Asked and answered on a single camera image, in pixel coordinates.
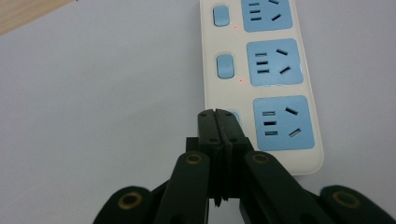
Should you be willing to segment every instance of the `power strip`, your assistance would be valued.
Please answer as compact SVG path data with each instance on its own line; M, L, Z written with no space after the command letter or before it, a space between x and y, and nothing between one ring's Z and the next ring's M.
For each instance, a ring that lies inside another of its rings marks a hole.
M205 107L231 111L292 175L323 163L294 0L201 0Z

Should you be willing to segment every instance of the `power switch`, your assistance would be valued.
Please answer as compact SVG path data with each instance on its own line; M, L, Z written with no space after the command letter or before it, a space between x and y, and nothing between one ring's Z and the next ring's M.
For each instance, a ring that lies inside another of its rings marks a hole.
M218 76L221 79L233 77L233 56L222 54L218 56Z
M226 26L230 24L230 14L228 7L218 6L213 8L213 20L216 26Z

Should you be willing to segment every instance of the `power socket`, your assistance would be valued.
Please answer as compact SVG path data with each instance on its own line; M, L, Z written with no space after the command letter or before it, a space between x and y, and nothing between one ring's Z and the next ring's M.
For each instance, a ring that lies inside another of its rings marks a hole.
M294 0L201 0L206 109L233 112L256 150L292 175L323 146Z

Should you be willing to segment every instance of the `white table surface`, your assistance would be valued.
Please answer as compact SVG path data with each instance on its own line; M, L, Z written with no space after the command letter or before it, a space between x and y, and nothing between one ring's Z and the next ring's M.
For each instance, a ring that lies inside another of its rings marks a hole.
M396 1L299 0L325 162L396 217ZM0 223L92 223L169 178L204 110L198 0L81 0L0 36ZM242 223L238 201L209 223Z

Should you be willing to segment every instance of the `blue socket panel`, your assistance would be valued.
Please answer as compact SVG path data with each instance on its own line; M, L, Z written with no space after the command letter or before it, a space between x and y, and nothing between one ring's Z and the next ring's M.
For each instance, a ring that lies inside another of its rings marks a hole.
M293 25L289 0L242 0L245 31L289 29Z
M315 145L304 96L259 98L254 100L253 109L259 150L309 149Z
M248 70L253 86L292 85L303 82L294 39L247 43Z

